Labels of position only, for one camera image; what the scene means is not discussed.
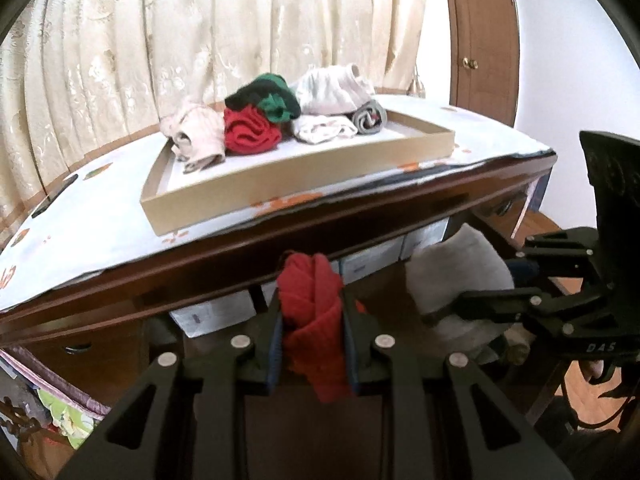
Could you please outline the person's right hand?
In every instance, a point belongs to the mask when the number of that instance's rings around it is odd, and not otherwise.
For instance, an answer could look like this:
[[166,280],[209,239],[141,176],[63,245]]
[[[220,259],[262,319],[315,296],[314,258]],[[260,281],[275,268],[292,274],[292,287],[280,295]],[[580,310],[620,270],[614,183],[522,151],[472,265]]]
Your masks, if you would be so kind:
[[599,385],[608,381],[608,366],[603,360],[580,361],[582,377],[590,385]]

